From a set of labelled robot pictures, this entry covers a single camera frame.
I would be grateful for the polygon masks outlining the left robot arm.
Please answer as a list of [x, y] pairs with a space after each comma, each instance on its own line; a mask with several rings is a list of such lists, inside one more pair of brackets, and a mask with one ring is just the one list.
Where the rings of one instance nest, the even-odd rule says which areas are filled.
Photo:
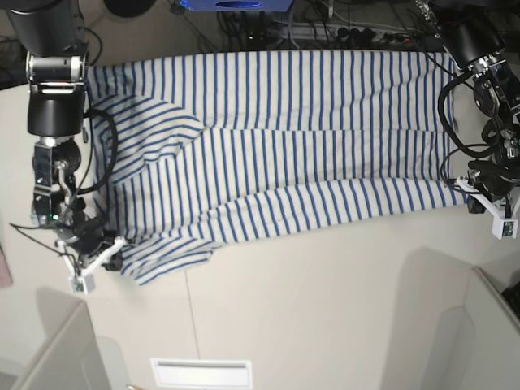
[[[456, 180], [443, 173], [442, 180], [467, 195], [471, 214], [496, 211], [510, 219], [519, 207], [512, 200], [519, 186], [519, 79], [503, 55], [505, 41], [477, 2], [419, 1], [417, 7], [459, 71], [441, 89], [438, 114], [456, 150], [470, 157], [468, 174]], [[468, 80], [488, 118], [480, 145], [464, 143], [445, 113], [448, 95]]]

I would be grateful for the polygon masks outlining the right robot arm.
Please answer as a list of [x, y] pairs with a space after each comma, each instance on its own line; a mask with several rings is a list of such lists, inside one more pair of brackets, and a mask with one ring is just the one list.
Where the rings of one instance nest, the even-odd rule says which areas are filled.
[[[28, 132], [38, 138], [32, 156], [37, 226], [58, 236], [55, 253], [65, 257], [75, 277], [86, 275], [89, 266], [118, 271], [127, 241], [104, 228], [105, 217], [85, 213], [84, 195], [102, 189], [110, 179], [119, 139], [107, 112], [85, 106], [89, 53], [79, 3], [3, 1], [1, 8], [27, 50]], [[81, 155], [74, 137], [85, 119], [92, 118], [108, 123], [111, 151], [102, 178], [85, 188], [76, 182]]]

